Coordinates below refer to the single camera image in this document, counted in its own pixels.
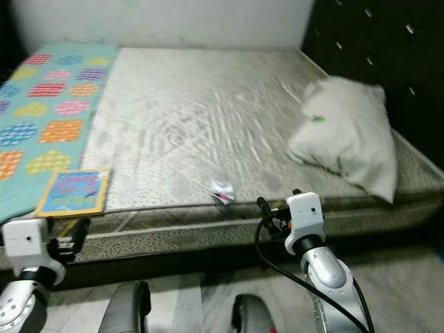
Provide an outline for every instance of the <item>floor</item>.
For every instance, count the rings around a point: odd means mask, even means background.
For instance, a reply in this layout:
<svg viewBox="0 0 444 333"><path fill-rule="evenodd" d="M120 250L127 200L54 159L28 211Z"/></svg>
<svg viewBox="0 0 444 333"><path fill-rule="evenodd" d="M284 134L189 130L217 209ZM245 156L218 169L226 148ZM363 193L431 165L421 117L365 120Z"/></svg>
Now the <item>floor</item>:
<svg viewBox="0 0 444 333"><path fill-rule="evenodd" d="M392 250L345 261L363 289L376 332L444 332L444 263L434 252ZM285 268L300 275L296 265ZM316 332L308 294L269 269L174 275L148 283L150 333L229 332L234 297L240 293L261 296L277 332ZM98 332L118 285L53 293L43 332Z"/></svg>

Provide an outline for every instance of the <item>black headboard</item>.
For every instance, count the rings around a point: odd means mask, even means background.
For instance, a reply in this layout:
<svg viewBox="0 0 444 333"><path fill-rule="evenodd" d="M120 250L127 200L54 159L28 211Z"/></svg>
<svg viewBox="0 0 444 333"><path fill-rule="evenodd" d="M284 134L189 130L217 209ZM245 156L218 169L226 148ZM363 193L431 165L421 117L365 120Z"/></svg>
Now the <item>black headboard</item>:
<svg viewBox="0 0 444 333"><path fill-rule="evenodd" d="M302 50L382 85L391 125L444 169L444 1L317 0Z"/></svg>
<svg viewBox="0 0 444 333"><path fill-rule="evenodd" d="M10 14L10 1L0 0L0 87L25 57Z"/></svg>

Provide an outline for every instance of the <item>pillowcase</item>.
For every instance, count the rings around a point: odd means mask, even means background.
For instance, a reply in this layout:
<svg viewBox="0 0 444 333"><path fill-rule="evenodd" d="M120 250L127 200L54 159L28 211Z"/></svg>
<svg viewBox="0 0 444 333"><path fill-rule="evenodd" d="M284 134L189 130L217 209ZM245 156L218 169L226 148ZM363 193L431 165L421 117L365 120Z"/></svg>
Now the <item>pillowcase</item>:
<svg viewBox="0 0 444 333"><path fill-rule="evenodd" d="M307 121L289 140L297 162L315 164L393 203L398 164L380 86L339 77L309 85Z"/></svg>

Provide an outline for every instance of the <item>patterned blanket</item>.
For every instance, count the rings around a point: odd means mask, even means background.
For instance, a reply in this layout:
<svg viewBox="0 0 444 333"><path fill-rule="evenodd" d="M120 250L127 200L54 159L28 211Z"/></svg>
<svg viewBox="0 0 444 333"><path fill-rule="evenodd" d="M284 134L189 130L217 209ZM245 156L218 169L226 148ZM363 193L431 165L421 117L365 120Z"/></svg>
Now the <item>patterned blanket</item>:
<svg viewBox="0 0 444 333"><path fill-rule="evenodd" d="M77 169L114 45L57 43L0 89L0 223L35 209L53 171Z"/></svg>

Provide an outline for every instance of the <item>children's book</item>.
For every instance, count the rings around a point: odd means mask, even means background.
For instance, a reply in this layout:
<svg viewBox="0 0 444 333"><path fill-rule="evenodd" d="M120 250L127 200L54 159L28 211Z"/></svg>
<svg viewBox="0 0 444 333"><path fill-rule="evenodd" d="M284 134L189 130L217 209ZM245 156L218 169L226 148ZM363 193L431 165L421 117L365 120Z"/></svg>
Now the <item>children's book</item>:
<svg viewBox="0 0 444 333"><path fill-rule="evenodd" d="M109 177L109 169L54 172L35 214L47 217L101 213Z"/></svg>

